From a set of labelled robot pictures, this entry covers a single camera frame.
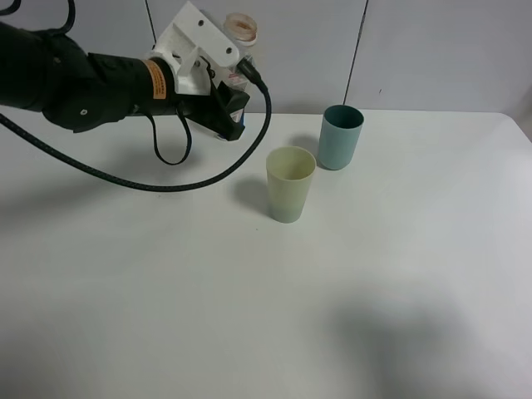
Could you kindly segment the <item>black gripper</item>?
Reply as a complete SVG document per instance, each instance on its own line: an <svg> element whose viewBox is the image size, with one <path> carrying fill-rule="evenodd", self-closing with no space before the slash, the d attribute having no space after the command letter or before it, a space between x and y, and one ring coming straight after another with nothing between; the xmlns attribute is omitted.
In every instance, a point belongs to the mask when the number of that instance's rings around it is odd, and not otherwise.
<svg viewBox="0 0 532 399"><path fill-rule="evenodd" d="M175 91L176 82L177 77L165 78L165 114L183 116L215 133L224 133L224 115L245 109L250 99L245 91L224 82L217 87L210 76L199 78L200 94Z"/></svg>

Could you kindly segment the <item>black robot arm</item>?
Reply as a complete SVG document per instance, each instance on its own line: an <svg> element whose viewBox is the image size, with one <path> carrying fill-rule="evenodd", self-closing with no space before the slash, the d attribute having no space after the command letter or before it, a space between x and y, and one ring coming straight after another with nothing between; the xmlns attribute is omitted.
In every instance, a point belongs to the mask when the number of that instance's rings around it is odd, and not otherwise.
<svg viewBox="0 0 532 399"><path fill-rule="evenodd" d="M1 103L41 112L52 124L81 133L127 116L185 116L226 140L244 129L249 95L214 84L202 62L204 94L178 94L168 63L86 53L51 31L1 26Z"/></svg>

